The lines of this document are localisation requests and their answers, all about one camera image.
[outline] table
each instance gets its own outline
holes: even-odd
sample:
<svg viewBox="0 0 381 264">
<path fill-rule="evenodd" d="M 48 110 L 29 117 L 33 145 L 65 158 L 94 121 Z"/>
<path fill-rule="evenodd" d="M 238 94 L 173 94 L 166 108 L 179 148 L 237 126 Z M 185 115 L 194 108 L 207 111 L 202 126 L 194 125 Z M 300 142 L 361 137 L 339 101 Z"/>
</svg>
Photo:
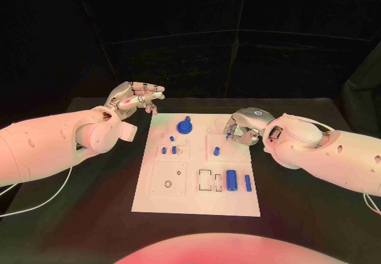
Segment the table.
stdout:
<svg viewBox="0 0 381 264">
<path fill-rule="evenodd" d="M 104 104 L 75 98 L 68 111 Z M 349 130 L 326 98 L 156 100 L 163 113 L 234 113 L 259 107 Z M 195 233 L 241 233 L 302 245 L 349 263 L 378 263 L 381 218 L 362 195 L 282 167 L 263 143 L 250 147 L 261 217 L 132 212 L 150 115 L 126 120 L 139 127 L 133 142 L 119 141 L 103 155 L 74 167 L 58 197 L 39 209 L 0 222 L 0 263 L 111 263 L 145 246 Z M 59 189 L 68 171 L 25 183 L 9 212 L 41 204 Z"/>
</svg>

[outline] round hole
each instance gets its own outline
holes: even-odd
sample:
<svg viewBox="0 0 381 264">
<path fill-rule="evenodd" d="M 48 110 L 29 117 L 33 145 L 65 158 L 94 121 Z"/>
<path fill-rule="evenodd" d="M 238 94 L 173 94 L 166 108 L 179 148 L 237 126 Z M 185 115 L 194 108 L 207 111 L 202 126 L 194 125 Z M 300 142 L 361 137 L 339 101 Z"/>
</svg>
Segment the round hole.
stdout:
<svg viewBox="0 0 381 264">
<path fill-rule="evenodd" d="M 64 131 L 64 130 L 61 130 L 61 131 L 59 131 L 59 133 L 61 133 L 61 136 L 62 136 L 62 138 L 64 138 L 64 139 L 67 139 L 67 134 L 65 134 L 65 131 Z"/>
<path fill-rule="evenodd" d="M 28 144 L 29 144 L 31 147 L 35 147 L 36 146 L 32 139 L 28 140 Z"/>
</svg>

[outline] white pegboard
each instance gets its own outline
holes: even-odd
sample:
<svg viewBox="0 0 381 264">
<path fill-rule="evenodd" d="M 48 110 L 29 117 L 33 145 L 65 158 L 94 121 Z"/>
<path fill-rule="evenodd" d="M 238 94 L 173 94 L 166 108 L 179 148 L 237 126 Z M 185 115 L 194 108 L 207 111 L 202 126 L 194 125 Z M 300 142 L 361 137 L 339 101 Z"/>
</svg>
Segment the white pegboard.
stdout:
<svg viewBox="0 0 381 264">
<path fill-rule="evenodd" d="M 185 116 L 191 116 L 194 125 L 186 135 L 176 129 Z M 260 216 L 250 150 L 227 141 L 222 134 L 230 117 L 228 114 L 165 113 L 153 116 L 133 212 Z M 221 148 L 220 156 L 212 154 L 217 146 Z M 237 171 L 237 191 L 227 190 L 230 169 Z M 211 171 L 211 178 L 201 178 L 201 170 Z M 247 192 L 244 175 L 250 175 L 251 192 Z M 207 189 L 211 190 L 199 190 L 201 184 L 209 184 Z"/>
</svg>

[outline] blue cylinder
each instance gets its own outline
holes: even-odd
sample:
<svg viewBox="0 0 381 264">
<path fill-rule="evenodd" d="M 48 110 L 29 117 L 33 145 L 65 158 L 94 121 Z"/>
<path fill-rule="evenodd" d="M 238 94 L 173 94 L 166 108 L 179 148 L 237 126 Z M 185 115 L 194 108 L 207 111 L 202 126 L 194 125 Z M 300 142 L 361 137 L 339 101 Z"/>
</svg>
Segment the blue cylinder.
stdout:
<svg viewBox="0 0 381 264">
<path fill-rule="evenodd" d="M 214 155 L 215 155 L 215 156 L 220 155 L 220 147 L 215 147 L 215 149 L 214 149 Z"/>
<path fill-rule="evenodd" d="M 227 189 L 228 191 L 237 191 L 237 173 L 233 169 L 227 170 Z"/>
<path fill-rule="evenodd" d="M 248 175 L 244 176 L 244 181 L 246 181 L 246 190 L 251 191 L 251 183 L 250 183 L 250 176 Z"/>
<path fill-rule="evenodd" d="M 191 117 L 188 116 L 185 120 L 178 124 L 178 131 L 181 134 L 188 134 L 192 131 Z"/>
</svg>

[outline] robotic arm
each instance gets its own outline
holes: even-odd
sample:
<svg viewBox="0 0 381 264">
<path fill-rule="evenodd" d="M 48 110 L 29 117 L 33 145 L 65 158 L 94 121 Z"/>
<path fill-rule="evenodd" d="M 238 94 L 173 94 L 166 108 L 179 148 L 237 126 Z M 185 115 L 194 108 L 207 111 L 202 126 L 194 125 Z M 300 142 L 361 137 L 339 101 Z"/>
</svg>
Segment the robotic arm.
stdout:
<svg viewBox="0 0 381 264">
<path fill-rule="evenodd" d="M 152 100 L 165 87 L 124 82 L 104 106 L 12 124 L 0 130 L 0 186 L 55 175 L 87 158 L 106 153 L 117 139 L 133 141 L 137 127 L 123 120 L 137 108 L 158 114 Z"/>
<path fill-rule="evenodd" d="M 328 131 L 321 131 L 315 124 Z M 303 117 L 285 114 L 274 118 L 259 108 L 233 114 L 224 133 L 228 139 L 248 146 L 261 136 L 264 151 L 282 166 L 302 168 L 341 187 L 381 196 L 380 139 L 338 131 Z"/>
</svg>

